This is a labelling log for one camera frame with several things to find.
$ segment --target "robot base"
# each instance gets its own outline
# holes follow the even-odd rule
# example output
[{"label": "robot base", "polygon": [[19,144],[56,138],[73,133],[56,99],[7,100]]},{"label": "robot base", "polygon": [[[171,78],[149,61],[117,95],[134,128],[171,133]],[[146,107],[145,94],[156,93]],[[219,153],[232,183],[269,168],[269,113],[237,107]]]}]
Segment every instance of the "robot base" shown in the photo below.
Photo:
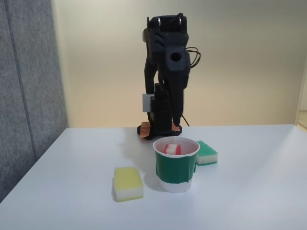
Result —
[{"label": "robot base", "polygon": [[[151,140],[155,137],[158,137],[158,136],[162,136],[162,137],[176,137],[176,136],[179,136],[181,133],[182,133],[182,127],[179,126],[180,128],[180,131],[169,131],[167,133],[155,133],[154,129],[151,128],[150,129],[150,133],[147,137],[145,137],[146,140]],[[141,126],[138,127],[138,135],[141,133]]]}]

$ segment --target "yellow sponge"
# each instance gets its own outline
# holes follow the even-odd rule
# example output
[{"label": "yellow sponge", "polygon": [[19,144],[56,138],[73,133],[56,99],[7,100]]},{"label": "yellow sponge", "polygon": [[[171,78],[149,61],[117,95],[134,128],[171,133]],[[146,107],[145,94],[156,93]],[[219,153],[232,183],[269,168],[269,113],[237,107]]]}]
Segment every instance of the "yellow sponge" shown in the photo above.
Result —
[{"label": "yellow sponge", "polygon": [[134,167],[115,168],[114,190],[118,202],[143,198],[143,182]]}]

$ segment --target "sponge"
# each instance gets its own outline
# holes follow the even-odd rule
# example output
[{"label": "sponge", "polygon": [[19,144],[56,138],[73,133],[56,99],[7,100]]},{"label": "sponge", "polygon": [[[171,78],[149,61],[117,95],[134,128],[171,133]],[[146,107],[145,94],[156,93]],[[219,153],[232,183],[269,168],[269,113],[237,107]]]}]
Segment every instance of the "sponge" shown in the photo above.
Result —
[{"label": "sponge", "polygon": [[134,167],[115,168],[114,190],[118,202],[143,198],[143,182]]},{"label": "sponge", "polygon": [[196,163],[198,165],[207,165],[217,163],[217,151],[212,149],[202,140],[197,141],[201,146],[196,156]]},{"label": "sponge", "polygon": [[181,145],[167,144],[164,153],[170,155],[181,155]]}]

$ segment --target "red and white object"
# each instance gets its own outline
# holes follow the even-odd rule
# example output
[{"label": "red and white object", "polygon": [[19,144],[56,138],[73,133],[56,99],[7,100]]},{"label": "red and white object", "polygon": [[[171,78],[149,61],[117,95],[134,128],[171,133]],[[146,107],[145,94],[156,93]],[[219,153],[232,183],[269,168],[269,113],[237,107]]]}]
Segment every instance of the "red and white object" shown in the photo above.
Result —
[{"label": "red and white object", "polygon": [[181,145],[167,144],[164,153],[169,155],[181,155]]}]

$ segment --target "cup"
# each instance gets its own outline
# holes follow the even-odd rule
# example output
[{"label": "cup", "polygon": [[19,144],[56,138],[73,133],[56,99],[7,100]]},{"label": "cup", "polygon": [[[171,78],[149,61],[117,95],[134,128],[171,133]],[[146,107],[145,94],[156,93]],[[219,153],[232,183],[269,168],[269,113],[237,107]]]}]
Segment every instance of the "cup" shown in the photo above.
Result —
[{"label": "cup", "polygon": [[[167,144],[181,145],[181,155],[163,153]],[[156,174],[162,188],[171,193],[189,190],[196,169],[199,143],[183,137],[166,137],[156,140],[153,149],[156,157]]]}]

